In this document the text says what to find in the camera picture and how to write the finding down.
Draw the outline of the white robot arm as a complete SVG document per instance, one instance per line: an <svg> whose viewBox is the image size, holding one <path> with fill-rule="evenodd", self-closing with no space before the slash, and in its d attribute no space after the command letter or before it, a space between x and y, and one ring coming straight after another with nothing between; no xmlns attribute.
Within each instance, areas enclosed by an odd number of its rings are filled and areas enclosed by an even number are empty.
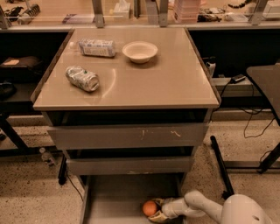
<svg viewBox="0 0 280 224"><path fill-rule="evenodd" d="M164 223L179 216L197 218L205 214L217 224L272 224L271 218L250 197L234 194L220 205L193 190L181 198L151 199L142 207L152 222Z"/></svg>

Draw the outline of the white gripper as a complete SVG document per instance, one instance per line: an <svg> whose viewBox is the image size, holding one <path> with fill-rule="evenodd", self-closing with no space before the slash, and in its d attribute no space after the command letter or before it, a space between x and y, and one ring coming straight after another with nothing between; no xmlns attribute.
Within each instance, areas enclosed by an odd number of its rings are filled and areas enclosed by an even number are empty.
<svg viewBox="0 0 280 224"><path fill-rule="evenodd" d="M186 216L189 206L186 204L184 198L169 198L169 199L152 199L161 210L148 217L154 223L165 223L169 219L175 219L181 215Z"/></svg>

